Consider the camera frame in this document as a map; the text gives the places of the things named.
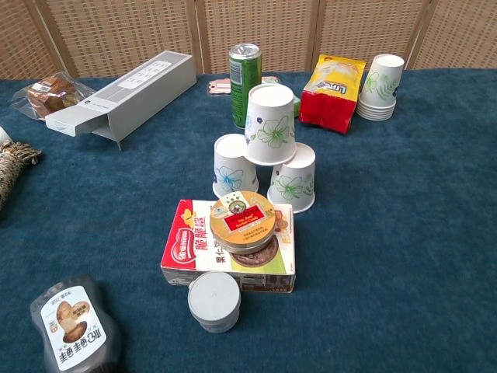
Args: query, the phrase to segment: black cap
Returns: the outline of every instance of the black cap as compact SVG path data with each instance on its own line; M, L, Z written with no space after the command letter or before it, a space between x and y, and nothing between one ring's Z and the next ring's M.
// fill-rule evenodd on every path
M100 365L99 367L93 369L89 373L122 373L123 370L120 369L119 365L116 363L108 363Z

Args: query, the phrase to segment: red snack bag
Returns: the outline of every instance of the red snack bag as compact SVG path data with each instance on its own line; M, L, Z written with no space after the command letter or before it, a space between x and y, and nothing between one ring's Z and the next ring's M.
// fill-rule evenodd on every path
M346 134L365 66L364 61L320 54L302 92L299 120Z

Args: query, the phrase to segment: bottle label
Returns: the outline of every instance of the bottle label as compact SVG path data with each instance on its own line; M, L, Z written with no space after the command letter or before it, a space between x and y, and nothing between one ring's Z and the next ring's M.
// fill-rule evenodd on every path
M84 361L106 341L106 333L82 286L58 292L41 317L60 371Z

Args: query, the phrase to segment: biscuit box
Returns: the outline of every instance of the biscuit box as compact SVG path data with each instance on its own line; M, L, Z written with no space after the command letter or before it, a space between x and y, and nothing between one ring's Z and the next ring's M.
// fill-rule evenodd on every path
M188 286L208 271L229 273L243 291L292 292L295 283L294 213L290 204L274 204L276 228L257 253L229 253L213 238L210 209L215 201L181 200L161 261L165 279Z

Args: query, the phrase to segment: stacked paper cups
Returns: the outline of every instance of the stacked paper cups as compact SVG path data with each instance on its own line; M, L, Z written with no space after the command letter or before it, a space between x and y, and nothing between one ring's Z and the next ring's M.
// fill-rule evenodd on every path
M256 192L259 182L254 165L273 166L268 200L291 204L294 213L312 206L315 153L309 146L295 142L294 93L290 88L268 83L251 89L243 146L239 136L225 135L214 146L216 196L238 190Z
M367 74L359 94L356 112L368 120L389 119L397 104L404 60L393 54L379 54Z

